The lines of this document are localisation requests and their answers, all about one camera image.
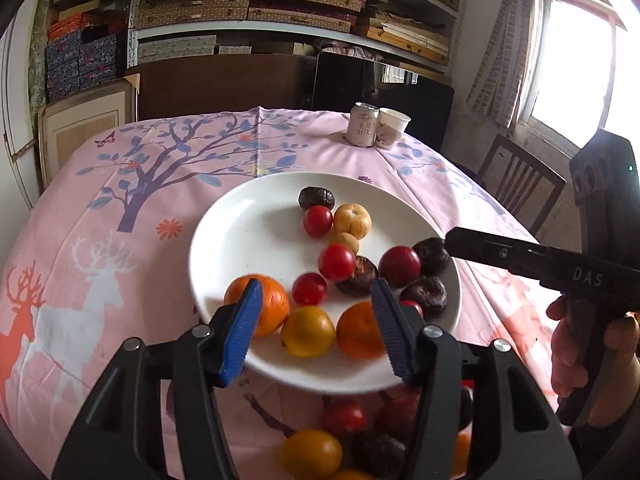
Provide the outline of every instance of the hand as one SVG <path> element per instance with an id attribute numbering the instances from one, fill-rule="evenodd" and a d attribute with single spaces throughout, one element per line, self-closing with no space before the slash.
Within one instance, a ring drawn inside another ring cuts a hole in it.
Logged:
<path id="1" fill-rule="evenodd" d="M 587 370 L 576 363 L 580 349 L 569 332 L 564 317 L 566 307 L 566 298 L 558 298 L 546 310 L 551 319 L 560 321 L 551 338 L 551 387 L 561 397 L 568 397 L 574 388 L 587 384 Z M 607 327 L 605 346 L 618 354 L 609 381 L 591 409 L 591 426 L 601 428 L 614 423 L 636 398 L 640 387 L 640 362 L 635 355 L 638 335 L 638 322 L 631 316 L 616 319 Z"/>

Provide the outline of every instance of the white plate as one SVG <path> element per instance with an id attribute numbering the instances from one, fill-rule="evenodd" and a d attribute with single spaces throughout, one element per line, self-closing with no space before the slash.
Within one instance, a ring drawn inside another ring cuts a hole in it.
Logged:
<path id="1" fill-rule="evenodd" d="M 318 271 L 318 254 L 328 237 L 314 240 L 304 232 L 298 195 L 307 186 L 331 190 L 336 206 L 355 202 L 369 211 L 373 228 L 360 241 L 359 254 L 374 263 L 393 246 L 412 246 L 425 238 L 442 236 L 405 202 L 359 180 L 303 171 L 250 180 L 217 200 L 193 235 L 189 274 L 204 321 L 209 322 L 222 305 L 229 283 L 239 276 L 266 274 L 290 291 L 300 274 Z M 460 314 L 460 276 L 453 260 L 440 278 L 448 299 L 446 312 L 437 324 L 452 331 Z M 340 315 L 356 302 L 330 284 L 327 300 L 321 306 L 337 324 Z M 255 339 L 246 364 L 275 381 L 325 394 L 375 392 L 399 383 L 386 358 L 357 361 L 334 345 L 318 359 L 297 359 L 287 354 L 277 333 Z"/>

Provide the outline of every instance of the screw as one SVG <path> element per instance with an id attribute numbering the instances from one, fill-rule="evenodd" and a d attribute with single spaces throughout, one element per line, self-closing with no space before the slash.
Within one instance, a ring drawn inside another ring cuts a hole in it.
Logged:
<path id="1" fill-rule="evenodd" d="M 191 334 L 198 339 L 208 336 L 211 333 L 209 325 L 196 325 L 191 329 Z"/>
<path id="2" fill-rule="evenodd" d="M 507 343 L 504 339 L 496 339 L 494 341 L 494 348 L 498 352 L 508 352 L 511 350 L 511 345 Z"/>
<path id="3" fill-rule="evenodd" d="M 140 341 L 140 339 L 138 339 L 137 337 L 130 337 L 129 339 L 127 339 L 122 344 L 122 347 L 127 352 L 133 352 L 133 351 L 137 350 L 138 348 L 140 348 L 141 344 L 142 344 L 142 341 Z"/>
<path id="4" fill-rule="evenodd" d="M 437 339 L 442 336 L 442 329 L 439 326 L 427 325 L 422 329 L 422 333 L 431 339 Z"/>

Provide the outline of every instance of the pink tablecloth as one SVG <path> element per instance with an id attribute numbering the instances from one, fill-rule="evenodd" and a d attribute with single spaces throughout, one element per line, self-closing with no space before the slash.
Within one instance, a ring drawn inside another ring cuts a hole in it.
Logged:
<path id="1" fill-rule="evenodd" d="M 250 178 L 311 170 L 379 186 L 446 232 L 466 226 L 532 240 L 491 196 L 411 137 L 394 152 L 347 145 L 345 114 L 263 110 L 147 121 L 94 137 L 42 196 L 0 285 L 2 415 L 50 475 L 78 409 L 122 341 L 171 340 L 197 322 L 187 252 L 206 209 Z M 460 340 L 514 342 L 551 403 L 552 291 L 459 262 Z M 220 391 L 243 479 L 283 479 L 273 450 L 283 425 L 317 424 L 322 399 L 245 372 Z M 370 409 L 378 396 L 362 400 Z M 169 473 L 180 478 L 164 416 Z"/>

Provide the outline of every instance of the white cup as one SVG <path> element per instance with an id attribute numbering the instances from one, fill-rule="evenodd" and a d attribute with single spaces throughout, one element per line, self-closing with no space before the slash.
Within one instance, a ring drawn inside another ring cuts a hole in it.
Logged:
<path id="1" fill-rule="evenodd" d="M 394 149 L 409 121 L 411 117 L 402 112 L 391 108 L 380 108 L 375 145 L 383 150 Z"/>

